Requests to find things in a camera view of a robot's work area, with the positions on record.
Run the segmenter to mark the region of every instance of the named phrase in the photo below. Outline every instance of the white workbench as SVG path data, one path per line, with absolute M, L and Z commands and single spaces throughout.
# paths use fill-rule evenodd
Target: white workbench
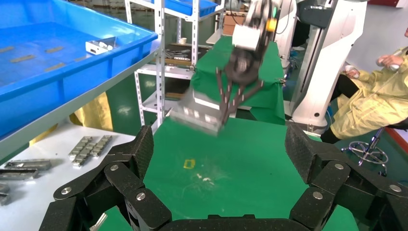
M 68 153 L 83 136 L 93 136 L 98 141 L 103 135 L 113 135 L 112 141 L 97 159 L 90 157 L 81 168 L 73 168 Z M 10 200 L 0 206 L 0 231 L 36 231 L 40 228 L 45 212 L 53 194 L 63 184 L 95 168 L 106 156 L 112 146 L 130 142 L 134 136 L 115 132 L 84 128 L 72 124 L 63 124 L 47 138 L 35 143 L 18 154 L 18 159 L 51 159 L 52 167 L 41 171 L 30 181 L 3 181 L 10 186 Z

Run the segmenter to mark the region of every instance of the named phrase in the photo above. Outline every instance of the blue storage bin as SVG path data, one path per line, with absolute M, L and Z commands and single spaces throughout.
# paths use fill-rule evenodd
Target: blue storage bin
M 140 61 L 157 38 L 64 0 L 2 0 L 0 15 L 0 137 Z M 110 37 L 118 48 L 86 52 L 86 41 Z
M 165 0 L 165 6 L 179 13 L 192 15 L 192 0 Z M 211 14 L 217 6 L 215 2 L 200 0 L 200 17 Z

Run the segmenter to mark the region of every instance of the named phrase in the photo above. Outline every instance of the yellow tape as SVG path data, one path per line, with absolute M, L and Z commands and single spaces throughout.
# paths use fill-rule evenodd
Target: yellow tape
M 186 169 L 193 169 L 195 166 L 195 160 L 194 159 L 187 159 L 184 161 L 184 168 Z
M 267 31 L 275 32 L 277 24 L 278 24 L 278 20 L 276 18 L 269 19 L 267 23 Z

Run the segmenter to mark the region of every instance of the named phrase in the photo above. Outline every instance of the metal shelf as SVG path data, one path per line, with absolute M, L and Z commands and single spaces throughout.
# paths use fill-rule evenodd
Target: metal shelf
M 156 99 L 156 92 L 151 94 L 143 103 L 142 103 L 143 111 L 157 113 L 157 99 Z M 165 100 L 165 111 L 167 112 L 170 108 L 173 108 L 177 105 L 176 101 L 173 100 Z
M 139 74 L 146 74 L 146 75 L 154 76 L 156 75 L 156 65 L 146 64 L 142 68 L 137 70 L 137 72 Z M 194 72 L 189 69 L 180 68 L 176 66 L 165 66 L 165 77 L 190 80 L 193 74 Z
M 188 22 L 192 22 L 191 28 L 191 65 L 195 66 L 198 60 L 198 23 L 204 19 L 207 19 L 215 14 L 220 15 L 219 17 L 219 28 L 222 30 L 223 20 L 224 20 L 224 5 L 225 0 L 221 0 L 221 5 L 217 6 L 213 13 L 206 16 L 200 17 L 200 0 L 192 0 L 192 15 L 185 15 L 167 8 L 164 8 L 165 0 L 155 0 L 154 4 L 150 1 L 145 0 L 125 0 L 126 16 L 127 22 L 132 23 L 132 11 L 130 8 L 130 3 L 136 3 L 147 8 L 154 9 L 154 23 L 156 25 L 155 31 L 164 41 L 164 31 L 165 31 L 165 22 L 164 14 L 161 12 L 173 15 L 177 17 L 177 42 L 181 39 L 181 19 L 184 19 Z M 135 82 L 136 82 L 136 93 L 138 97 L 138 105 L 140 112 L 140 123 L 145 125 L 144 121 L 144 111 L 157 113 L 157 121 L 155 123 L 155 129 L 158 128 L 164 118 L 167 109 L 171 106 L 174 106 L 176 102 L 174 101 L 165 101 L 165 77 L 171 78 L 180 78 L 180 79 L 191 79 L 193 71 L 172 67 L 164 66 L 164 45 L 162 44 L 162 50 L 160 53 L 160 59 L 156 59 L 156 65 L 147 64 L 142 67 L 140 70 L 135 71 Z M 139 74 L 148 74 L 156 75 L 156 92 L 151 95 L 147 100 L 142 102 L 141 91 L 140 91 L 140 81 Z
M 144 7 L 150 8 L 150 9 L 154 9 L 154 4 L 149 2 L 149 1 L 145 1 L 145 0 L 128 0 L 128 1 L 133 2 L 135 4 L 138 4 L 138 5 L 142 5 Z M 216 9 L 214 10 L 214 12 L 212 12 L 212 13 L 210 13 L 208 15 L 205 15 L 203 17 L 199 17 L 198 21 L 205 20 L 205 19 L 207 19 L 207 18 L 209 18 L 209 17 L 211 17 L 211 16 L 213 16 L 213 15 L 215 15 L 217 13 L 223 12 L 224 11 L 224 3 L 225 3 L 225 0 L 222 0 L 221 5 L 217 6 Z M 165 13 L 167 13 L 169 15 L 173 15 L 173 16 L 178 17 L 178 18 L 182 18 L 182 19 L 186 20 L 187 22 L 192 22 L 192 21 L 194 21 L 196 19 L 196 17 L 194 17 L 194 14 L 190 16 L 190 15 L 186 15 L 186 14 L 183 14 L 183 13 L 180 13 L 180 12 L 168 9 L 168 8 L 165 8 Z
M 154 57 L 157 56 L 160 44 L 161 44 L 160 39 L 153 41 L 150 54 L 147 55 L 142 60 L 140 60 L 138 63 L 132 65 L 128 69 L 122 71 L 115 77 L 105 81 L 104 83 L 95 87 L 94 89 L 85 92 L 84 94 L 56 108 L 55 110 L 43 115 L 42 117 L 36 119 L 35 121 L 22 127 L 21 129 L 2 138 L 0 140 L 1 150 L 0 159 L 6 157 L 10 153 L 22 147 L 24 144 L 28 143 L 30 140 L 35 138 L 38 134 L 46 131 L 54 124 L 61 122 L 67 116 L 78 110 L 83 105 L 95 99 L 100 94 L 104 93 L 105 91 L 107 91 L 108 89 L 110 89 L 111 87 L 113 87 L 126 77 L 132 75 L 132 73 L 134 73 L 137 69 L 141 68 L 142 66 L 144 66 L 145 64 L 150 62 Z

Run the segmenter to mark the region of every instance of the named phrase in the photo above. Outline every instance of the black pants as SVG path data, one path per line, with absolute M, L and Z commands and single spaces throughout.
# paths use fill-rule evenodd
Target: black pants
M 345 75 L 340 75 L 337 80 L 336 87 L 334 88 L 333 95 L 331 96 L 330 102 L 339 97 L 340 95 L 345 95 L 347 98 L 351 98 L 358 91 L 358 87 Z M 325 143 L 336 143 L 340 139 L 337 138 L 331 128 L 325 131 L 321 135 L 321 140 Z

